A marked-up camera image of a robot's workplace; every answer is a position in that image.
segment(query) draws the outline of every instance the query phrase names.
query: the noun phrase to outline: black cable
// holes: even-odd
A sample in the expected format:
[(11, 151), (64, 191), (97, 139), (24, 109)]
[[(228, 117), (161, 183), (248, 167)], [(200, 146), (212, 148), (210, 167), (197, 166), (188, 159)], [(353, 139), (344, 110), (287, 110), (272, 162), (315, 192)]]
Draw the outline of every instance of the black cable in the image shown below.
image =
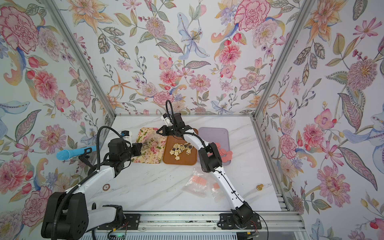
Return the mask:
[(97, 168), (96, 169), (97, 170), (100, 170), (100, 133), (101, 133), (101, 130), (104, 129), (104, 128), (108, 128), (109, 130), (112, 130), (119, 137), (121, 137), (120, 134), (118, 132), (116, 132), (116, 130), (111, 128), (111, 127), (101, 126), (99, 128), (99, 130), (97, 131), (97, 136), (96, 136), (96, 155), (97, 155)]

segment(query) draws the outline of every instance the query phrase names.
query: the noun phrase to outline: green leaf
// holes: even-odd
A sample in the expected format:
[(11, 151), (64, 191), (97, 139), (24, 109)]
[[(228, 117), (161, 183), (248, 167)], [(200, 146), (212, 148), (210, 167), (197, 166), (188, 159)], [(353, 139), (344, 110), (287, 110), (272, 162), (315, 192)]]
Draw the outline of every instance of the green leaf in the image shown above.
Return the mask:
[(323, 199), (316, 199), (313, 203), (321, 210), (326, 210), (331, 208), (328, 203), (326, 203)]
[(162, 20), (164, 21), (168, 21), (168, 18), (167, 18), (167, 15), (164, 13), (164, 12), (157, 12), (157, 15), (159, 16), (159, 18), (161, 18)]
[(131, 9), (131, 19), (133, 24), (137, 26), (137, 17), (135, 15), (135, 12), (133, 12), (133, 9)]
[(130, 99), (130, 100), (135, 99), (136, 94), (137, 94), (137, 93), (131, 94), (131, 96), (129, 96), (129, 99)]
[(15, 138), (16, 141), (19, 142), (19, 140), (27, 135), (33, 128), (36, 122), (37, 114), (41, 111), (40, 110), (35, 110), (28, 114), (28, 116), (22, 120), (16, 127), (15, 130)]
[(244, 98), (246, 98), (249, 95), (254, 94), (254, 93), (255, 93), (255, 91), (253, 91), (253, 90), (248, 91), (248, 92), (244, 93), (243, 95), (241, 95), (240, 99), (243, 100)]
[(334, 72), (332, 73), (331, 75), (328, 75), (328, 76), (325, 76), (327, 79), (330, 79), (330, 80), (335, 80), (336, 82), (340, 83), (340, 84), (347, 84), (347, 75), (348, 75), (348, 72), (346, 71), (339, 71), (339, 72)]
[(365, 11), (368, 5), (368, 0), (356, 0), (353, 5), (353, 16), (352, 19), (356, 21), (361, 14)]
[(25, 13), (31, 16), (37, 14), (38, 12), (39, 12), (39, 6), (33, 3), (30, 3), (25, 10)]
[(129, 18), (126, 15), (124, 15), (122, 13), (115, 13), (115, 16), (118, 18), (118, 20), (121, 22), (121, 24), (123, 24), (123, 26), (127, 26), (127, 27), (132, 26), (131, 21), (129, 20)]
[(335, 42), (333, 43), (333, 53), (339, 55), (344, 50), (345, 38), (340, 33), (336, 34)]
[(164, 6), (166, 6), (167, 8), (175, 8), (176, 7), (176, 5), (174, 3), (171, 3), (171, 2), (164, 3)]
[(325, 64), (328, 67), (336, 66), (342, 59), (341, 58), (334, 58), (329, 63)]
[(74, 140), (69, 135), (68, 135), (67, 142), (68, 142), (68, 146), (74, 149)]
[(307, 210), (307, 213), (309, 214), (310, 213), (310, 206), (308, 205), (307, 201), (304, 201), (304, 207), (305, 207), (305, 210)]
[(206, 91), (206, 92), (203, 94), (203, 99), (208, 98), (208, 95), (209, 95), (209, 91)]
[(136, 35), (136, 33), (137, 33), (137, 27), (131, 28), (131, 31), (129, 32), (129, 37)]
[(281, 8), (281, 7), (284, 7), (288, 4), (289, 4), (289, 2), (287, 0), (277, 0), (277, 1), (271, 2), (271, 7)]

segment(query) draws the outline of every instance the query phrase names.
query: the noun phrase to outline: pink flower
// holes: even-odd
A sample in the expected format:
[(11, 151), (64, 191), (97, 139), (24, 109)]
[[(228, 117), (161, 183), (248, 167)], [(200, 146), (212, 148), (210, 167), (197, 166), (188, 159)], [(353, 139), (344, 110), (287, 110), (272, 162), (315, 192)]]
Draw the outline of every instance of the pink flower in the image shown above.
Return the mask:
[(77, 37), (77, 33), (74, 33), (74, 34), (73, 34), (73, 37), (76, 39), (76, 42), (77, 42), (78, 44), (85, 44), (85, 42), (83, 42), (84, 38), (83, 38), (82, 36)]
[(265, 78), (265, 75), (257, 75), (256, 73), (249, 72), (246, 77), (240, 78), (240, 90), (245, 91), (248, 89), (253, 88), (256, 86), (258, 83), (263, 81)]
[(156, 93), (156, 95), (153, 97), (153, 100), (155, 101), (155, 103), (165, 105), (167, 100), (173, 102), (173, 95), (170, 95), (169, 92), (161, 91), (159, 93)]
[(221, 71), (220, 74), (226, 78), (231, 78), (233, 72), (235, 71), (236, 65), (226, 65)]
[(175, 83), (177, 80), (176, 72), (172, 69), (164, 70), (160, 74), (160, 80), (163, 81), (166, 84), (172, 84)]
[(60, 56), (60, 44), (50, 29), (41, 28), (39, 30), (39, 47), (48, 54), (50, 58), (58, 61)]
[(289, 116), (284, 118), (281, 122), (281, 131), (286, 135), (291, 135), (295, 128), (296, 120), (293, 120)]
[(201, 76), (200, 74), (198, 74), (197, 77), (195, 75), (192, 75), (191, 80), (189, 80), (189, 82), (191, 83), (189, 87), (203, 93), (204, 91), (207, 91), (208, 88), (211, 86), (210, 81), (211, 80), (205, 75)]
[(43, 97), (46, 100), (53, 99), (57, 91), (57, 82), (56, 78), (53, 77), (52, 73), (48, 74), (47, 71), (37, 72), (33, 83), (39, 96)]
[(15, 147), (19, 148), (19, 149), (22, 149), (18, 152), (14, 152), (13, 153), (13, 156), (16, 157), (20, 154), (23, 154), (22, 155), (22, 158), (21, 159), (24, 159), (27, 155), (28, 155), (28, 152), (34, 152), (33, 149), (31, 149), (31, 147), (36, 143), (37, 139), (36, 140), (33, 140), (35, 138), (35, 135), (34, 134), (31, 134), (31, 136), (29, 137), (29, 141), (27, 139), (26, 136), (23, 137), (23, 142), (24, 142), (24, 145), (22, 145), (21, 143), (16, 143), (15, 144)]
[(74, 78), (74, 79), (78, 79), (79, 78), (79, 74), (77, 73), (77, 71), (73, 68), (70, 68), (70, 70), (68, 71), (70, 73), (70, 75)]
[(328, 159), (328, 157), (330, 157), (332, 162), (333, 162), (333, 165), (335, 165), (337, 167), (337, 165), (336, 165), (336, 163), (337, 163), (340, 166), (343, 166), (344, 163), (338, 159), (338, 157), (343, 157), (343, 155), (341, 153), (334, 153), (338, 148), (337, 145), (333, 145), (332, 148), (329, 149), (329, 147), (330, 147), (329, 141), (325, 141), (325, 143), (327, 144), (327, 148), (323, 147), (323, 145), (320, 146), (321, 149), (323, 150), (323, 152), (326, 153), (325, 159)]
[(274, 36), (276, 29), (277, 23), (272, 19), (258, 25), (253, 31), (253, 46), (256, 48), (269, 42)]
[(67, 136), (63, 135), (65, 130), (60, 128), (58, 124), (47, 126), (47, 131), (41, 131), (44, 137), (39, 137), (37, 142), (40, 142), (40, 148), (42, 150), (47, 149), (46, 154), (54, 154), (55, 149), (65, 147), (65, 139)]
[(76, 87), (78, 92), (76, 99), (83, 102), (84, 106), (87, 108), (91, 102), (91, 87), (89, 86), (88, 80), (85, 79), (84, 83), (79, 83)]
[(320, 169), (317, 170), (317, 178), (321, 181), (320, 183), (320, 195), (327, 197), (327, 201), (331, 204), (333, 199), (338, 207), (342, 207), (346, 202), (350, 204), (349, 199), (351, 198), (347, 192), (350, 191), (349, 184), (343, 182), (345, 180), (344, 174), (337, 176), (339, 172), (338, 168), (334, 165), (333, 168), (329, 166), (324, 167), (324, 172)]
[(71, 105), (63, 90), (59, 90), (55, 98), (55, 103), (57, 109), (61, 110), (61, 112), (64, 112), (63, 108), (68, 108)]
[(118, 66), (123, 70), (126, 70), (128, 72), (131, 71), (131, 69), (133, 69), (133, 67), (131, 67), (131, 65), (129, 63), (126, 63), (124, 60), (120, 59), (116, 61), (118, 63)]
[(185, 77), (185, 79), (187, 79), (187, 76), (192, 76), (192, 73), (195, 71), (191, 71), (190, 68), (182, 68), (182, 71), (178, 70), (177, 72), (178, 77)]
[(80, 110), (70, 110), (70, 118), (72, 121), (77, 122), (77, 120), (81, 120), (81, 115), (83, 114)]
[(237, 45), (228, 45), (220, 53), (220, 62), (224, 65), (235, 63), (236, 60), (240, 57), (240, 54), (241, 51)]
[(260, 69), (263, 66), (262, 58), (255, 59), (255, 68)]
[(136, 2), (136, 0), (125, 0), (126, 3), (123, 3), (123, 6), (126, 6), (126, 9), (130, 9), (131, 7), (136, 10), (136, 6), (139, 6), (141, 2)]
[(314, 122), (317, 123), (322, 129), (330, 129), (334, 127), (332, 119), (332, 113), (329, 108), (327, 108), (314, 118)]
[(142, 88), (143, 94), (147, 97), (153, 97), (159, 91), (156, 89), (156, 86), (153, 83), (148, 83)]
[(291, 138), (291, 136), (284, 134), (280, 138), (280, 146), (281, 151), (285, 154), (288, 159), (292, 159), (296, 156), (296, 143), (295, 140)]
[(165, 58), (165, 57), (160, 57), (159, 62), (160, 62), (159, 64), (160, 70), (170, 69), (173, 64), (173, 61), (171, 58)]
[(38, 45), (38, 31), (30, 16), (15, 7), (0, 9), (0, 33), (14, 50), (19, 47), (23, 52), (35, 51)]
[(1, 165), (0, 191), (2, 194), (6, 194), (8, 190), (15, 191), (23, 183), (27, 170), (22, 160), (11, 159)]
[(292, 82), (292, 92), (293, 92), (293, 95), (299, 95), (299, 91), (300, 91), (300, 85), (299, 85), (299, 82), (300, 82), (300, 78), (295, 78), (294, 81)]
[(241, 34), (240, 34), (240, 33), (236, 33), (236, 34), (234, 35), (234, 37), (233, 37), (233, 40), (234, 40), (235, 42), (238, 42), (238, 41), (241, 40), (241, 38), (242, 38)]
[(364, 90), (371, 86), (377, 75), (377, 64), (372, 59), (353, 63), (348, 71), (347, 86), (352, 90)]
[(43, 219), (48, 198), (52, 190), (42, 186), (39, 191), (33, 191), (31, 196), (25, 201), (23, 208), (23, 224), (28, 227), (34, 226), (39, 220)]
[(232, 86), (229, 84), (229, 82), (225, 81), (224, 83), (221, 83), (221, 90), (224, 90), (226, 92), (229, 92), (233, 90)]
[(375, 23), (376, 21), (376, 18), (373, 18), (371, 20), (371, 22), (369, 23), (369, 25), (367, 26), (367, 20), (364, 20), (362, 22), (362, 27), (360, 26), (356, 26), (355, 27), (355, 30), (358, 31), (358, 33), (354, 33), (353, 35), (360, 35), (362, 34), (361, 38), (360, 39), (363, 39), (365, 37), (365, 35), (368, 35), (368, 36), (377, 36), (378, 33), (376, 33), (375, 31), (372, 31), (374, 30), (375, 28), (378, 28), (381, 26), (381, 22), (379, 22), (378, 24), (374, 25), (373, 24)]
[(145, 26), (155, 38), (160, 38), (166, 33), (166, 27), (159, 18), (151, 17)]
[(264, 22), (271, 9), (266, 0), (243, 0), (237, 7), (235, 24), (239, 24), (239, 30), (249, 31)]
[(304, 141), (310, 147), (320, 147), (324, 141), (324, 133), (316, 124), (307, 124), (304, 127)]

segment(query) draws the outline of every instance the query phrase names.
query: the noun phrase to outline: metal bracket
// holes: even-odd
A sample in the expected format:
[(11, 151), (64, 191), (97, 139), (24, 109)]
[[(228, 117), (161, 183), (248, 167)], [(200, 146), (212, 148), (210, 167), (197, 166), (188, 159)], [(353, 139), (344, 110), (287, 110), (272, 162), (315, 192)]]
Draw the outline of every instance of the metal bracket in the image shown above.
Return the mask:
[(245, 226), (242, 228), (238, 227), (235, 224), (235, 220), (233, 218), (233, 214), (220, 214), (220, 222), (217, 223), (217, 226), (220, 227), (222, 230), (232, 230), (232, 229), (255, 229), (255, 226), (253, 221), (256, 224), (256, 229), (261, 229), (262, 224), (260, 222), (260, 218), (257, 214), (253, 214), (251, 219), (247, 222)]
[[(140, 214), (124, 214), (126, 221), (128, 221), (127, 230), (137, 230), (139, 229), (140, 224)], [(112, 230), (112, 226), (108, 224), (103, 224), (97, 227), (97, 230)]]

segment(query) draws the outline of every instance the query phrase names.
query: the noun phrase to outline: pink peony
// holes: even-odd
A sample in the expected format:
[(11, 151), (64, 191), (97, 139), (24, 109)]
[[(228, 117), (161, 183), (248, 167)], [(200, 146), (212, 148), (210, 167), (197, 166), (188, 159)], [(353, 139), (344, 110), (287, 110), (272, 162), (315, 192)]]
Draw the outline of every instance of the pink peony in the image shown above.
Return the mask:
[(320, 147), (324, 141), (324, 133), (316, 124), (307, 124), (303, 136), (310, 147)]
[(0, 191), (15, 191), (24, 181), (27, 170), (22, 161), (11, 159), (0, 167)]
[(2, 7), (0, 11), (0, 33), (7, 44), (27, 54), (35, 51), (39, 42), (38, 31), (31, 17), (15, 7)]
[(291, 135), (293, 129), (295, 128), (296, 120), (293, 120), (290, 117), (286, 117), (281, 122), (281, 131), (286, 135)]
[(42, 186), (39, 191), (33, 191), (31, 196), (25, 201), (23, 208), (23, 224), (28, 227), (34, 226), (39, 220), (43, 219), (48, 198), (52, 190)]
[(47, 149), (46, 154), (53, 154), (55, 149), (65, 147), (65, 139), (67, 136), (62, 136), (65, 133), (65, 130), (60, 128), (58, 124), (52, 126), (47, 126), (47, 131), (41, 131), (41, 134), (44, 137), (39, 137), (37, 142), (40, 142), (40, 148), (42, 150)]
[(280, 138), (280, 147), (281, 151), (285, 154), (288, 159), (292, 159), (296, 156), (296, 143), (294, 139), (291, 138), (291, 136), (284, 134)]
[(159, 62), (160, 62), (159, 63), (160, 70), (170, 69), (173, 64), (173, 61), (171, 58), (165, 58), (165, 57), (160, 57)]
[(55, 98), (55, 103), (57, 109), (61, 110), (61, 112), (64, 112), (63, 108), (68, 108), (71, 105), (63, 90), (59, 90)]
[(155, 38), (160, 38), (166, 33), (166, 27), (159, 18), (151, 17), (145, 26)]
[(46, 100), (53, 99), (57, 91), (57, 81), (52, 73), (48, 74), (47, 71), (39, 71), (35, 75), (33, 83), (39, 96)]
[(153, 100), (155, 101), (155, 103), (165, 105), (167, 100), (173, 102), (173, 95), (169, 95), (168, 92), (161, 91), (159, 93), (156, 93), (156, 95), (153, 97)]
[(89, 86), (88, 80), (85, 79), (84, 83), (79, 83), (76, 87), (78, 92), (76, 99), (83, 102), (84, 106), (87, 108), (91, 102), (91, 87)]
[(347, 86), (352, 90), (364, 90), (371, 86), (377, 75), (377, 64), (372, 59), (353, 63), (348, 71)]
[(164, 70), (160, 74), (160, 80), (163, 81), (166, 84), (172, 84), (175, 83), (177, 80), (176, 72), (172, 69)]
[(257, 75), (256, 73), (249, 72), (244, 78), (240, 78), (240, 90), (245, 91), (248, 89), (253, 88), (258, 83), (263, 81), (265, 78), (265, 75)]
[(148, 83), (142, 88), (143, 94), (147, 97), (153, 97), (159, 91), (156, 89), (156, 86), (153, 83)]
[(195, 75), (192, 75), (191, 80), (189, 80), (189, 82), (191, 83), (189, 87), (203, 93), (204, 91), (207, 91), (208, 88), (211, 86), (210, 81), (211, 80), (205, 75), (201, 76), (200, 74), (198, 74), (197, 77)]
[(266, 0), (243, 0), (237, 7), (235, 24), (239, 24), (240, 31), (254, 29), (264, 22), (270, 9)]
[(220, 74), (226, 78), (231, 78), (233, 72), (235, 71), (236, 65), (226, 65), (221, 71)]
[(48, 54), (50, 58), (58, 62), (61, 47), (50, 29), (44, 27), (40, 28), (39, 47)]
[(317, 170), (317, 178), (321, 181), (320, 183), (320, 195), (327, 197), (327, 201), (331, 204), (333, 199), (338, 207), (342, 207), (346, 202), (350, 204), (350, 196), (347, 192), (350, 191), (349, 184), (343, 182), (345, 180), (344, 174), (337, 176), (339, 172), (338, 168), (334, 165), (333, 168), (330, 166), (324, 167), (324, 172), (320, 169)]
[(233, 90), (233, 88), (229, 82), (225, 81), (225, 82), (221, 83), (221, 90), (229, 92), (229, 91)]
[(235, 63), (240, 54), (241, 51), (237, 45), (228, 45), (220, 53), (220, 62), (224, 65)]
[(332, 119), (332, 113), (329, 108), (327, 108), (314, 118), (314, 122), (317, 123), (322, 129), (330, 129), (334, 127)]

